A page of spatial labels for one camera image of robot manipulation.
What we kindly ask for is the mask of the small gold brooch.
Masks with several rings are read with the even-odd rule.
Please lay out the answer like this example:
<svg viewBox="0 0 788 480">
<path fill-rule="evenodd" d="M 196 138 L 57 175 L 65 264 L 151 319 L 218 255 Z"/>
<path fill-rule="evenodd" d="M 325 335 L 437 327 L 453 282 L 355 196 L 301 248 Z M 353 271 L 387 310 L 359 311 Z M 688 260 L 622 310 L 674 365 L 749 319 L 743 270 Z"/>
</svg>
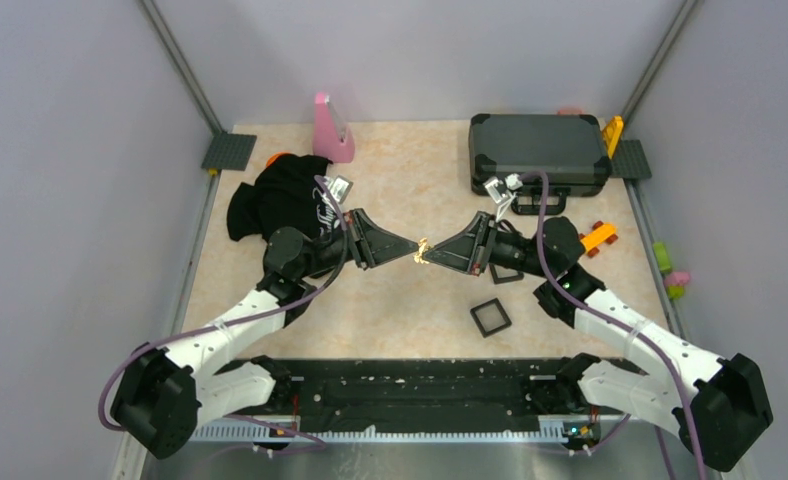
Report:
<svg viewBox="0 0 788 480">
<path fill-rule="evenodd" d="M 426 237 L 421 238 L 418 241 L 418 248 L 413 255 L 413 260 L 417 264 L 428 264 L 428 261 L 425 259 L 426 252 L 431 248 L 429 241 Z"/>
</svg>

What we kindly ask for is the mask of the black printed t-shirt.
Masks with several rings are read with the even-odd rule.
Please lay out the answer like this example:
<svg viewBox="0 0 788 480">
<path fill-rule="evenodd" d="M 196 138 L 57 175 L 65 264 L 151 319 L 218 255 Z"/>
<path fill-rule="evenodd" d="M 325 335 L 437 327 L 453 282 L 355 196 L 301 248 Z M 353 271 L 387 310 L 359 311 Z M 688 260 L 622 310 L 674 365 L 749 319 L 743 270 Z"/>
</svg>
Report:
<svg viewBox="0 0 788 480">
<path fill-rule="evenodd" d="M 338 228 L 337 214 L 316 181 L 331 164 L 324 157 L 289 153 L 265 166 L 253 183 L 240 183 L 227 209 L 229 238 L 269 240 L 277 230 L 293 227 L 314 240 Z"/>
</svg>

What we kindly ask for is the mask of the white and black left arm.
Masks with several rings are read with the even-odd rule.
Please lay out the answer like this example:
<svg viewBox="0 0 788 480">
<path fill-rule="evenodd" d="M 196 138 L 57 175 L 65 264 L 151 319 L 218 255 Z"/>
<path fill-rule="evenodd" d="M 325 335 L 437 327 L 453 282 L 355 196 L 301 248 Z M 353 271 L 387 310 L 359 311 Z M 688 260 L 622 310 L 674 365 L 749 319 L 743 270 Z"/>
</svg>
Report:
<svg viewBox="0 0 788 480">
<path fill-rule="evenodd" d="M 364 270 L 417 252 L 418 244 L 378 227 L 362 209 L 346 212 L 337 228 L 311 239 L 294 227 L 273 233 L 264 276 L 245 297 L 205 326 L 147 343 L 120 367 L 111 418 L 157 459 L 179 451 L 195 430 L 241 409 L 278 413 L 291 393 L 284 370 L 267 359 L 238 366 L 237 355 L 302 315 L 322 289 L 353 261 Z"/>
</svg>

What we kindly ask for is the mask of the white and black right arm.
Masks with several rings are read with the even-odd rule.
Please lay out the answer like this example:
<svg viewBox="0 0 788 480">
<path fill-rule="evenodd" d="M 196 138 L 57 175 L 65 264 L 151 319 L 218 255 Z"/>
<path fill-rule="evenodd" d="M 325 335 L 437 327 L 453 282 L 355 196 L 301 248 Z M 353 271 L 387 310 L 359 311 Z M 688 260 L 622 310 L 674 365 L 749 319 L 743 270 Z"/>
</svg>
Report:
<svg viewBox="0 0 788 480">
<path fill-rule="evenodd" d="M 527 238 L 479 212 L 421 257 L 473 276 L 499 266 L 544 278 L 534 295 L 549 317 L 600 339 L 638 369 L 579 354 L 556 385 L 559 404 L 570 412 L 590 404 L 621 411 L 674 435 L 704 466 L 732 471 L 773 422 L 757 363 L 700 348 L 633 310 L 580 265 L 584 253 L 566 217 L 540 221 Z"/>
</svg>

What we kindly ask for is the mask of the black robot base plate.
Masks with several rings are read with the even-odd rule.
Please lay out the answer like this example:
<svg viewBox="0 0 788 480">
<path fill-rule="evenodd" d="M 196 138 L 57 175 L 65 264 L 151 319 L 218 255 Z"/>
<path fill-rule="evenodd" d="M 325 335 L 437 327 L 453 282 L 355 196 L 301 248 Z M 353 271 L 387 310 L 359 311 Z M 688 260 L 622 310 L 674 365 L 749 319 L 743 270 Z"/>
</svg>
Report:
<svg viewBox="0 0 788 480">
<path fill-rule="evenodd" d="M 249 416 L 285 415 L 307 433 L 535 432 L 549 415 L 595 413 L 555 359 L 279 359 L 277 386 Z"/>
</svg>

